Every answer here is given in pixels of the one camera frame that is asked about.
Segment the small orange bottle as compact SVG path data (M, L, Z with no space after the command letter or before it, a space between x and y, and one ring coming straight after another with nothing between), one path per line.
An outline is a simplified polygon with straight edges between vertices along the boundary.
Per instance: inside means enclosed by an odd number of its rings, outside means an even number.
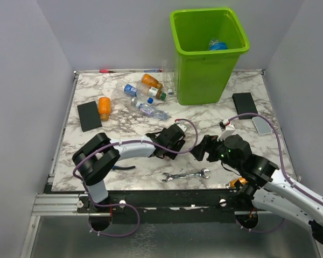
M107 121L111 114L111 100L108 97L99 98L98 112L102 121Z

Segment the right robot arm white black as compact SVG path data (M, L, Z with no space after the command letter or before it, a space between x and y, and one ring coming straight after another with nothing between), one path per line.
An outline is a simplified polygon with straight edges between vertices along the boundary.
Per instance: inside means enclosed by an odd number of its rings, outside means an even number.
M206 135L191 153L198 161L207 153L207 161L221 161L246 179L236 197L240 209L254 206L277 214L304 226L323 245L323 196L284 175L270 160L253 154L239 135L224 140Z

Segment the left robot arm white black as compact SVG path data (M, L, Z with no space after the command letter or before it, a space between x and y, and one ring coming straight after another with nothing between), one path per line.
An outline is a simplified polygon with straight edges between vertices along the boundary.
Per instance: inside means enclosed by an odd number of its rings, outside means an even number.
M175 123L157 133L148 133L141 138L120 143L110 139L105 133L99 133L89 140L73 156L87 191L90 193L89 205L96 212L104 211L108 206L108 192L104 178L117 161L136 157L169 157L175 159L185 144L187 127Z

